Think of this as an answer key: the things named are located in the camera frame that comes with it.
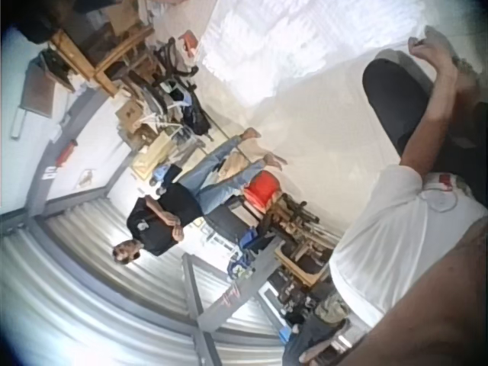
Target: metal wall panel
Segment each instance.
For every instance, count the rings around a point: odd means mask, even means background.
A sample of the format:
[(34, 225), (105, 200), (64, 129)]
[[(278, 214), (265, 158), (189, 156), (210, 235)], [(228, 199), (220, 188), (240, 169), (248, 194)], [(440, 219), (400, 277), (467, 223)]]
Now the metal wall panel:
[[(198, 293), (200, 294), (204, 309), (207, 309), (230, 286), (213, 274), (194, 266)], [(240, 307), (222, 328), (239, 330), (256, 334), (277, 335), (268, 317), (265, 315), (257, 300), (250, 300)]]
[(283, 347), (243, 347), (216, 343), (223, 366), (281, 366)]
[(189, 335), (102, 300), (27, 230), (2, 238), (1, 264), (2, 330), (25, 365), (198, 364)]
[(108, 199), (99, 199), (51, 217), (47, 225), (68, 250), (107, 281), (156, 307), (188, 316), (180, 248), (161, 257), (142, 251), (134, 263), (114, 263), (112, 247), (130, 238), (125, 221)]

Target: white t-shirt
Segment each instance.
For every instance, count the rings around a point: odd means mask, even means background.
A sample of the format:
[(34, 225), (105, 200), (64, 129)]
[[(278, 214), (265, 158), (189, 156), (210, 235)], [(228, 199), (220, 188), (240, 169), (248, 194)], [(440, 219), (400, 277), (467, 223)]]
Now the white t-shirt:
[[(454, 175), (443, 175), (455, 181)], [(425, 177), (392, 165), (383, 170), (361, 216), (329, 261), (344, 301), (373, 327), (486, 208), (439, 174)]]

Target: concrete floor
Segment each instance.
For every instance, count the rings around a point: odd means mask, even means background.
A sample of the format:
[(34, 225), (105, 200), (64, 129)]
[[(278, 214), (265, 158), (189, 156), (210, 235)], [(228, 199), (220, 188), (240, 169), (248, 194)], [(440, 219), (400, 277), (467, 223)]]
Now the concrete floor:
[(364, 68), (382, 49), (406, 51), (427, 24), (486, 71), (486, 24), (468, 1), (188, 0), (154, 25), (160, 40), (193, 30), (201, 41), (195, 81), (209, 114), (228, 135), (260, 130), (259, 146), (245, 153), (286, 158), (284, 190), (341, 233), (379, 171), (398, 162), (364, 95)]

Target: cardboard box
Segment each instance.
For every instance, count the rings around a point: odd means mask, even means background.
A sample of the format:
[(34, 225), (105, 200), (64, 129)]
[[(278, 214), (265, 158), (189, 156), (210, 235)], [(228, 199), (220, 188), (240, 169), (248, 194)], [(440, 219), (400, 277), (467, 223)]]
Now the cardboard box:
[(143, 109), (135, 101), (131, 100), (124, 104), (115, 114), (122, 128), (129, 133), (135, 133), (140, 127), (136, 122), (143, 116)]

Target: blue jeans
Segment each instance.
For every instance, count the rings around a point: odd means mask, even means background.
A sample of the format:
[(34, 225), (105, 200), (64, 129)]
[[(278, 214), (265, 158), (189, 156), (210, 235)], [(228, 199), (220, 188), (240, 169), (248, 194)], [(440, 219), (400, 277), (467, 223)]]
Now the blue jeans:
[(217, 147), (213, 152), (199, 162), (197, 166), (178, 180), (178, 183), (187, 188), (197, 199), (204, 215), (210, 213), (212, 210), (217, 208), (217, 206), (220, 206), (227, 201), (227, 199), (232, 196), (236, 190), (246, 187), (251, 180), (264, 169), (265, 162), (263, 160), (258, 160), (241, 172), (224, 181), (221, 181), (220, 183), (202, 187), (207, 179), (207, 176), (240, 143), (240, 136), (234, 136), (232, 139)]

